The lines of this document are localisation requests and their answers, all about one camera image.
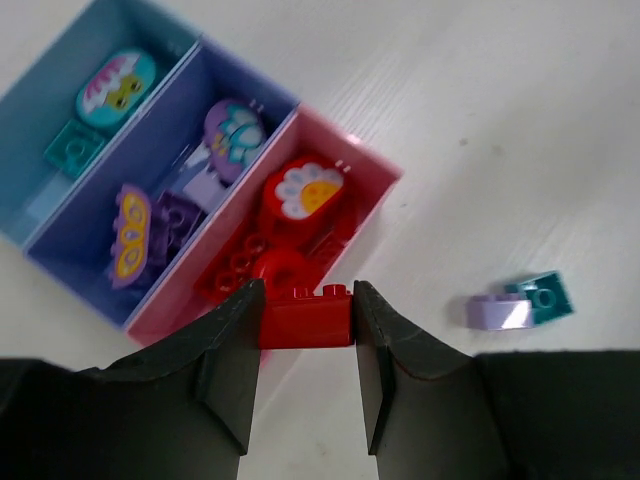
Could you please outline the purple lotus lego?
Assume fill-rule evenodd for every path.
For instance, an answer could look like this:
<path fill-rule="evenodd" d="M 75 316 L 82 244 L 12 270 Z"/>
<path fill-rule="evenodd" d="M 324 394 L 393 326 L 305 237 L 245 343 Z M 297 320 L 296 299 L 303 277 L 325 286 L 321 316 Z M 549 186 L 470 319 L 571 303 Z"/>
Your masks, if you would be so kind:
<path fill-rule="evenodd" d="M 222 182 L 234 183 L 260 153 L 267 136 L 259 114 L 235 99 L 215 103 L 204 120 L 209 167 Z"/>

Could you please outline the red half round lego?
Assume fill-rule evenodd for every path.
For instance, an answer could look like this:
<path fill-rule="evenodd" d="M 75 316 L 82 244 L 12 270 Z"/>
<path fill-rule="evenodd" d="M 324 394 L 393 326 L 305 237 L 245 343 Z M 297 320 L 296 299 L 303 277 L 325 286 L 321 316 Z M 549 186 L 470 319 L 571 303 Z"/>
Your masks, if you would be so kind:
<path fill-rule="evenodd" d="M 306 260 L 301 253 L 289 248 L 275 248 L 267 250 L 256 260 L 252 277 L 262 279 L 267 294 L 277 297 L 299 284 L 305 271 Z"/>

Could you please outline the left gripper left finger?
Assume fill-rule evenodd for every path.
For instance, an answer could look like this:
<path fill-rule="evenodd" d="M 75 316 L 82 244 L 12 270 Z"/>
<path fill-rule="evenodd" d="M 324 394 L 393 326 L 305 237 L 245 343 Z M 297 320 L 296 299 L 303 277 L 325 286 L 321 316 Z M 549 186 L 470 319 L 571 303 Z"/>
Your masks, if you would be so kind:
<path fill-rule="evenodd" d="M 5 479 L 233 479 L 251 432 L 265 288 L 251 281 L 105 369 L 1 363 Z"/>

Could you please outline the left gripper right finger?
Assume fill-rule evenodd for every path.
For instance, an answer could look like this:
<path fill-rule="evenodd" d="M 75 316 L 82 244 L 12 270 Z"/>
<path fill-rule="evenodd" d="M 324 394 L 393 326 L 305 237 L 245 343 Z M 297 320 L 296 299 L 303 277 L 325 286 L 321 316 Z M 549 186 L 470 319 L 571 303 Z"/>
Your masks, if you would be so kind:
<path fill-rule="evenodd" d="M 382 479 L 635 479 L 635 350 L 468 356 L 366 281 L 352 318 L 368 452 Z"/>

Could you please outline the red flower round lego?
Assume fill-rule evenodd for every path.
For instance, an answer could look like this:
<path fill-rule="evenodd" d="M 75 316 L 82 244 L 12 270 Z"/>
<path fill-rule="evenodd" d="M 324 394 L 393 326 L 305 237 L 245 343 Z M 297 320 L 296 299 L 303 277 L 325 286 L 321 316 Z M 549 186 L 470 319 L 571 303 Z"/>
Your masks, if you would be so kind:
<path fill-rule="evenodd" d="M 277 247 L 308 243 L 344 196 L 346 180 L 317 154 L 304 154 L 270 175 L 262 192 L 258 227 Z"/>

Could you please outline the red slope lego brick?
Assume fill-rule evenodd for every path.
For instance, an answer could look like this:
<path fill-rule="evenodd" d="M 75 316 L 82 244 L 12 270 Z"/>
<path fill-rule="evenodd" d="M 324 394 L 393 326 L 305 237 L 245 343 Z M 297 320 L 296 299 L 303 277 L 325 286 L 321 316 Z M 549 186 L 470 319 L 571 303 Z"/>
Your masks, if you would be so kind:
<path fill-rule="evenodd" d="M 268 241 L 255 230 L 234 234 L 196 281 L 196 292 L 213 303 L 226 300 L 252 278 L 267 248 Z"/>

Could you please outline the purple butterfly lego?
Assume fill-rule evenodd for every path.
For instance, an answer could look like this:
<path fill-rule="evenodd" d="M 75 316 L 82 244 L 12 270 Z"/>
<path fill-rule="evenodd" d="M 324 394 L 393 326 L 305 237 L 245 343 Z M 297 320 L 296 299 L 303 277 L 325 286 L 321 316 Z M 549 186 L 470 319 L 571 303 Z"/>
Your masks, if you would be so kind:
<path fill-rule="evenodd" d="M 110 248 L 113 264 L 109 279 L 113 289 L 122 289 L 134 284 L 146 268 L 152 209 L 146 193 L 132 184 L 122 185 L 116 204 L 116 239 Z"/>

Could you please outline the small lavender lego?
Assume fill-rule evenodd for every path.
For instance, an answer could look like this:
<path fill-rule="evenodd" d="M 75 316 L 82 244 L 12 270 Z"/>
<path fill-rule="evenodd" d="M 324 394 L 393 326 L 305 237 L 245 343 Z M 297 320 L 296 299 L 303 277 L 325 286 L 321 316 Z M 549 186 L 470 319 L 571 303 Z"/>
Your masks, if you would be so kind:
<path fill-rule="evenodd" d="M 218 173 L 207 167 L 190 169 L 182 175 L 181 180 L 181 192 L 207 213 L 219 206 L 227 190 Z"/>

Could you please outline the purple lego brick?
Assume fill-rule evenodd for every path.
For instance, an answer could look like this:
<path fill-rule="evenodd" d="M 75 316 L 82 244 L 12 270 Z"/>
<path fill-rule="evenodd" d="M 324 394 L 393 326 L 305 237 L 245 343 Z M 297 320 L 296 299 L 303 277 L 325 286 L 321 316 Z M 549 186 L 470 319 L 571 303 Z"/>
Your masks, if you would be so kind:
<path fill-rule="evenodd" d="M 186 245 L 205 219 L 205 212 L 188 198 L 165 190 L 152 203 L 148 260 L 164 269 Z"/>

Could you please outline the large red lego piece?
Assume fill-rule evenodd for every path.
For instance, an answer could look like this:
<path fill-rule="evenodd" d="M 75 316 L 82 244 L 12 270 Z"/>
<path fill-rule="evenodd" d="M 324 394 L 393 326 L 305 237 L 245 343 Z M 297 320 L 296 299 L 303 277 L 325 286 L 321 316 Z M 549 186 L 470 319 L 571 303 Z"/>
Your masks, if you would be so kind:
<path fill-rule="evenodd" d="M 352 344 L 352 294 L 346 285 L 324 285 L 318 295 L 306 287 L 295 287 L 284 297 L 266 303 L 259 335 L 262 350 Z"/>

